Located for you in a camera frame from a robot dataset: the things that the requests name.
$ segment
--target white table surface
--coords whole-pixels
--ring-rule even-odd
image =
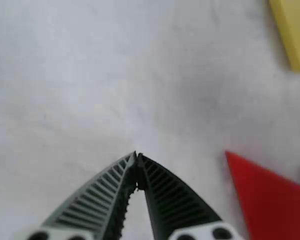
[[[0,240],[133,150],[247,237],[225,149],[300,183],[300,74],[266,0],[0,0]],[[152,239],[130,203],[122,239]]]

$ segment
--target screw hole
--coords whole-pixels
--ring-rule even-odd
[[[223,227],[215,228],[212,232],[213,237],[218,240],[232,239],[232,234]]]
[[[178,236],[176,240],[196,240],[193,236],[190,236],[189,234],[182,234]]]
[[[83,236],[73,236],[70,237],[68,240],[86,240]]]
[[[38,231],[32,234],[28,240],[47,240],[49,235],[44,231]]]

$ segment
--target red triangular block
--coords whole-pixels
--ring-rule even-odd
[[[300,185],[226,152],[251,240],[300,240]]]

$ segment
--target red block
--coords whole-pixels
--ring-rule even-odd
[[[300,240],[300,185],[226,152],[251,240]]]

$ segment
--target yellow block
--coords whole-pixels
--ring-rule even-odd
[[[292,69],[300,72],[300,0],[270,0]]]

